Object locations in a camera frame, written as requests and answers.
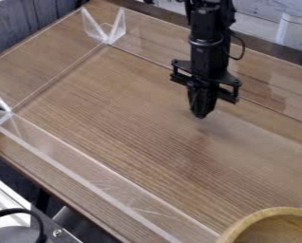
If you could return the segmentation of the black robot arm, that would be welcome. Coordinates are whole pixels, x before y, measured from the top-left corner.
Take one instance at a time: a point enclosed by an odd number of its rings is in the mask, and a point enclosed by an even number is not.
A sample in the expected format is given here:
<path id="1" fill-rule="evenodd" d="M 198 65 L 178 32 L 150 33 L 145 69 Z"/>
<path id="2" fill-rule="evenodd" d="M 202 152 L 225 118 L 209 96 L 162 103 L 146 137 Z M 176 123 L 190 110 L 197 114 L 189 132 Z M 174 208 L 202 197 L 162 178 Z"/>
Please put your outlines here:
<path id="1" fill-rule="evenodd" d="M 238 38 L 230 26 L 237 22 L 233 0 L 182 0 L 190 25 L 190 59 L 172 61 L 170 79 L 189 91 L 193 115 L 205 119 L 214 111 L 217 100 L 240 101 L 242 81 L 229 73 L 232 37 Z"/>

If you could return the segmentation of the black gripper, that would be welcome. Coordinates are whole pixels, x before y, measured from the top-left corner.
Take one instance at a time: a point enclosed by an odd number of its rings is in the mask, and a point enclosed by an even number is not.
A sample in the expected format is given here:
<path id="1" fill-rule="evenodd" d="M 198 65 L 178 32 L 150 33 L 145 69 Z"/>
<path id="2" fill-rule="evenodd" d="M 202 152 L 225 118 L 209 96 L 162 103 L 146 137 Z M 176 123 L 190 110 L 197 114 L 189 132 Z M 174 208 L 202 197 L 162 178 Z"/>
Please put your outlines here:
<path id="1" fill-rule="evenodd" d="M 198 87 L 206 87 L 202 90 L 202 108 L 200 106 L 200 88 L 189 87 L 189 106 L 193 115 L 197 118 L 205 119 L 208 115 L 214 111 L 217 98 L 229 102 L 237 103 L 240 101 L 240 88 L 242 81 L 229 73 L 224 71 L 221 75 L 216 75 L 212 78 L 196 75 L 192 71 L 190 61 L 177 60 L 172 61 L 173 72 L 170 74 L 170 80 L 184 86 L 189 83 L 197 84 Z"/>

